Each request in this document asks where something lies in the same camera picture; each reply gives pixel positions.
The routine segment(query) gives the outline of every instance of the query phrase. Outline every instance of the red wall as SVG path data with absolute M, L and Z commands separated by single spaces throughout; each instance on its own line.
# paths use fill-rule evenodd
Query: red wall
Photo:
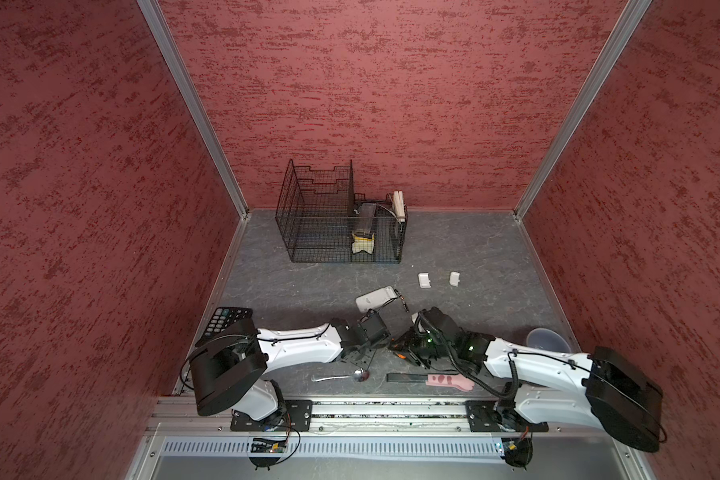
M 660 478 L 720 478 L 720 0 L 654 0 L 526 217 L 582 347 L 665 392 Z
M 624 0 L 160 2 L 251 206 L 288 159 L 356 191 L 511 210 Z
M 235 222 L 135 2 L 0 2 L 0 479 L 123 477 Z

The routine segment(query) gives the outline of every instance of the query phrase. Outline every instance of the black wire mesh basket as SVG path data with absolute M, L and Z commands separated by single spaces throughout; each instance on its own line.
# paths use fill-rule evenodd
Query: black wire mesh basket
M 395 214 L 392 196 L 356 194 L 352 164 L 332 170 L 288 163 L 277 225 L 291 262 L 399 264 L 408 209 Z

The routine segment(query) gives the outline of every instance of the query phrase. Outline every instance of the metal spoon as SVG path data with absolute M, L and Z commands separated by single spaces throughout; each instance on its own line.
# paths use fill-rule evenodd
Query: metal spoon
M 368 370 L 357 369 L 351 375 L 324 376 L 324 377 L 316 377 L 313 375 L 312 381 L 313 382 L 322 382 L 323 380 L 333 380 L 333 379 L 353 379 L 356 382 L 364 382 L 370 376 L 371 376 L 371 373 Z

